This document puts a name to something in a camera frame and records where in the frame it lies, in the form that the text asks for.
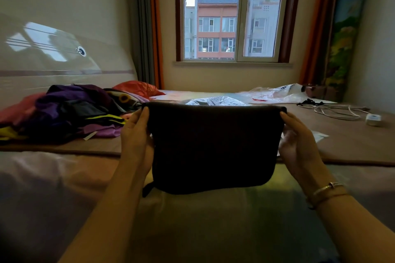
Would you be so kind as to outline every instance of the window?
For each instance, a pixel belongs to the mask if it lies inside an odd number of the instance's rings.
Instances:
[[[200,32],[219,32],[220,17],[199,17]]]
[[[289,62],[297,2],[176,0],[177,61]]]
[[[235,32],[235,31],[236,31],[236,17],[223,17],[222,32]]]
[[[234,52],[235,51],[235,39],[234,38],[222,38],[221,39],[221,52]]]
[[[199,38],[199,52],[219,52],[219,38]]]

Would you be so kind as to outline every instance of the orange curtain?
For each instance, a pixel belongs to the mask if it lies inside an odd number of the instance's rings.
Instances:
[[[313,14],[313,24],[299,77],[300,84],[316,84],[313,83],[313,81],[320,52],[321,37],[325,24],[325,17],[327,11],[330,10],[331,5],[331,0],[316,0]]]
[[[159,0],[151,0],[152,46],[154,49],[155,86],[164,89],[162,34],[160,30]]]

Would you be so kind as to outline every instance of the building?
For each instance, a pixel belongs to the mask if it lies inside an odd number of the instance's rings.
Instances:
[[[234,59],[238,0],[195,0],[185,10],[185,58]],[[243,56],[272,57],[280,0],[248,0]]]

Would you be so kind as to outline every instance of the black pouch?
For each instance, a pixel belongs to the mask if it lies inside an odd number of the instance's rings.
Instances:
[[[263,185],[284,128],[279,106],[143,104],[155,144],[153,187],[169,194]]]

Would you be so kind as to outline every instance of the window sill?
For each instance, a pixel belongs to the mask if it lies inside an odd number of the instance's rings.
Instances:
[[[214,66],[214,67],[263,67],[263,68],[292,68],[288,62],[234,62],[234,61],[175,61],[175,66]]]

